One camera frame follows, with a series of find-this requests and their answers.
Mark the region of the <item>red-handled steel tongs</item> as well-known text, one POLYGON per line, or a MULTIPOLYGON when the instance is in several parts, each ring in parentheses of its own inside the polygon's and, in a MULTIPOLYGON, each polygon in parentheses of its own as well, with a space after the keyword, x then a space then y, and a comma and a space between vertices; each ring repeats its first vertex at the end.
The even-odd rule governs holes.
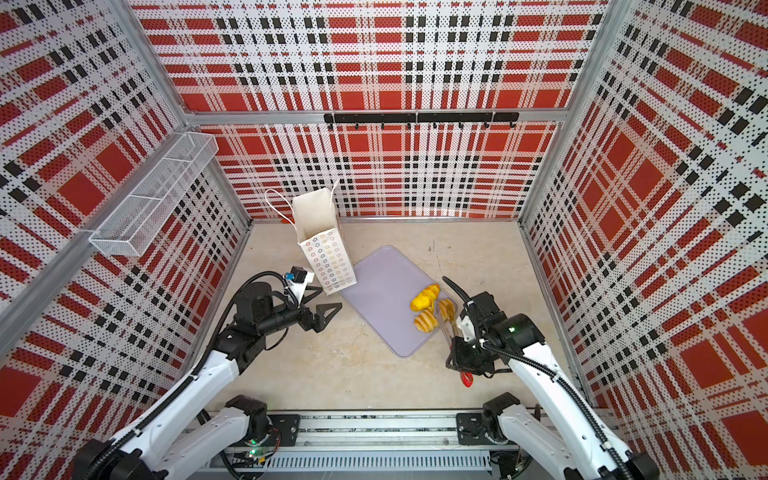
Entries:
POLYGON ((453 348, 453 338, 455 336, 455 318, 456 304, 449 298, 441 298, 435 303, 435 315, 439 320, 439 327, 443 333, 449 350, 453 348))

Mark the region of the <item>large spiral fake bread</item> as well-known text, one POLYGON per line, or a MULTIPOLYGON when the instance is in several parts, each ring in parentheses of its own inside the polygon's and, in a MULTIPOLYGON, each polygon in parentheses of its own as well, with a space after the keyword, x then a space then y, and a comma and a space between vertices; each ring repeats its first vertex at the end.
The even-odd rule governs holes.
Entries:
POLYGON ((452 333, 456 317, 456 304, 451 299, 437 300, 431 307, 420 311, 413 320, 415 328, 423 333, 431 333, 438 327, 452 333))

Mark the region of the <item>white flowered paper bag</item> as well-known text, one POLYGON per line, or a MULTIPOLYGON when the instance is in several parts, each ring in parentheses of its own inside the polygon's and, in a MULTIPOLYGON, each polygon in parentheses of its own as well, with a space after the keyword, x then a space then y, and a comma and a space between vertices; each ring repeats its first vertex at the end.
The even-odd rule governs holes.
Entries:
POLYGON ((339 227, 335 189, 323 187, 288 200, 275 189, 264 194, 266 204, 287 221, 297 236, 316 279, 326 294, 338 293, 357 283, 354 268, 339 227))

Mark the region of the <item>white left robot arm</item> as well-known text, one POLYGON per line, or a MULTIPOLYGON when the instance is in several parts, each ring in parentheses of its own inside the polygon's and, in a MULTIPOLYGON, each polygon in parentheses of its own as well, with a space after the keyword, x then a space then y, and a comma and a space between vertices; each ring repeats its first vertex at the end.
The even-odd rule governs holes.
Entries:
POLYGON ((342 304, 308 304, 321 294, 313 276, 295 267, 263 271, 228 302, 205 350, 181 380, 109 440, 91 440, 75 455, 75 479, 187 479, 207 460, 246 440, 267 439, 265 403, 239 395, 211 419, 206 405, 268 350, 267 338, 297 325, 322 332, 342 304))

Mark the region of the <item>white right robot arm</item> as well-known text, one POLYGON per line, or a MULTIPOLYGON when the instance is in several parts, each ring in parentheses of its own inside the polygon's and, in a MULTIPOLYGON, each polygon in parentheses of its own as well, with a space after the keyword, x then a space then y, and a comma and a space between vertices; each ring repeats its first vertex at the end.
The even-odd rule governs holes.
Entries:
POLYGON ((632 451, 585 400, 527 315, 509 316, 490 293, 469 296, 451 279, 444 282, 462 301, 447 368, 491 377, 502 361, 553 424, 547 428, 519 399, 502 394, 483 406, 481 429, 489 439, 516 444, 555 479, 659 478, 650 455, 632 451))

